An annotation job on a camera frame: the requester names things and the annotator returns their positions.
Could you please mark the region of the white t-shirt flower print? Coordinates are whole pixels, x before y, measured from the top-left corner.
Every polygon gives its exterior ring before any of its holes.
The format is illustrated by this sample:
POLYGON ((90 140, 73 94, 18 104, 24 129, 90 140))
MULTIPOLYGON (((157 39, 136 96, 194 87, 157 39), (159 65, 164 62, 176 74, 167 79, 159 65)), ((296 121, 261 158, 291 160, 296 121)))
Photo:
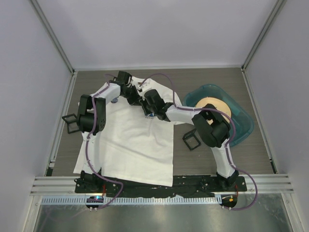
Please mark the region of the white t-shirt flower print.
MULTIPOLYGON (((173 137, 176 122, 145 116, 124 97, 106 106, 106 125, 99 137, 101 174, 170 187, 173 184, 173 137)), ((84 161, 82 142, 73 172, 84 161)))

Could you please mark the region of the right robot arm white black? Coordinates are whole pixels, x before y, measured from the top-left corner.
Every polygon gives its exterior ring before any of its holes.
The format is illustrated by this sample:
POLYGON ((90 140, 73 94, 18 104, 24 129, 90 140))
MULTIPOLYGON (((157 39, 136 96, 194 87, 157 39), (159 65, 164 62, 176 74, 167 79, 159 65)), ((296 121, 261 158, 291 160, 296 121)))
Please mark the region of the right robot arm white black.
POLYGON ((157 94, 140 100, 146 113, 167 122, 191 124, 197 130, 202 142, 211 148, 216 161, 218 185, 224 191, 231 190, 239 176, 230 154, 230 123, 228 115, 215 109, 212 104, 205 108, 180 107, 164 100, 157 94))

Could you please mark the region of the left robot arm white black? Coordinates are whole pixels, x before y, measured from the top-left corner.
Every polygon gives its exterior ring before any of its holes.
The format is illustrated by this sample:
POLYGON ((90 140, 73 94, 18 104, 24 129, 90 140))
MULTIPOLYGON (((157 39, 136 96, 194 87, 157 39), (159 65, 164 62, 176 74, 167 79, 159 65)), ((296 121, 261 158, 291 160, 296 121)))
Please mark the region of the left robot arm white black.
POLYGON ((151 112, 148 102, 137 89, 138 85, 130 80, 113 79, 93 95, 80 97, 77 125, 83 136, 84 161, 80 177, 75 179, 76 193, 97 193, 104 189, 106 182, 123 186, 121 182, 101 174, 99 137, 106 125, 106 106, 119 96, 124 97, 129 105, 141 107, 144 113, 151 112))

